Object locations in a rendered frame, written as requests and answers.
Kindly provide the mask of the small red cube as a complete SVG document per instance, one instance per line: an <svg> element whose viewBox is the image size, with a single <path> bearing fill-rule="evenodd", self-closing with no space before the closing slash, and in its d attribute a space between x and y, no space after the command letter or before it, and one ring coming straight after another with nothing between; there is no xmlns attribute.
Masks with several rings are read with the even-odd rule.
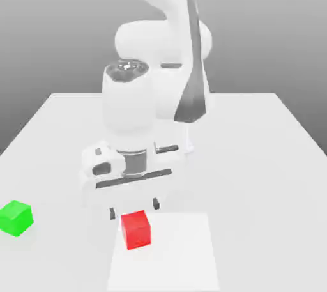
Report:
<svg viewBox="0 0 327 292"><path fill-rule="evenodd" d="M151 225L144 210L122 215L121 229L128 250L151 243Z"/></svg>

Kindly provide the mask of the small green cube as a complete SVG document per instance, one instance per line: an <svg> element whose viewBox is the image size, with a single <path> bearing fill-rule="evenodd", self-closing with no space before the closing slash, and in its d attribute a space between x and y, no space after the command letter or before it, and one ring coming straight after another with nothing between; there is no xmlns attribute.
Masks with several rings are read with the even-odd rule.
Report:
<svg viewBox="0 0 327 292"><path fill-rule="evenodd" d="M18 237L34 223L31 206L12 200L0 209L0 230Z"/></svg>

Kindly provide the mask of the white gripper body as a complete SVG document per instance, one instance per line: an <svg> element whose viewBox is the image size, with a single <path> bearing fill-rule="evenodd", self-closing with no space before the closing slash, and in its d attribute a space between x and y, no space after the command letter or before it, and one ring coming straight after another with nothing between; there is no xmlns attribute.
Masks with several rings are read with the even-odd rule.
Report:
<svg viewBox="0 0 327 292"><path fill-rule="evenodd" d="M80 172L81 200L88 208L152 208L164 201L173 185L172 169L150 172L140 178L113 179Z"/></svg>

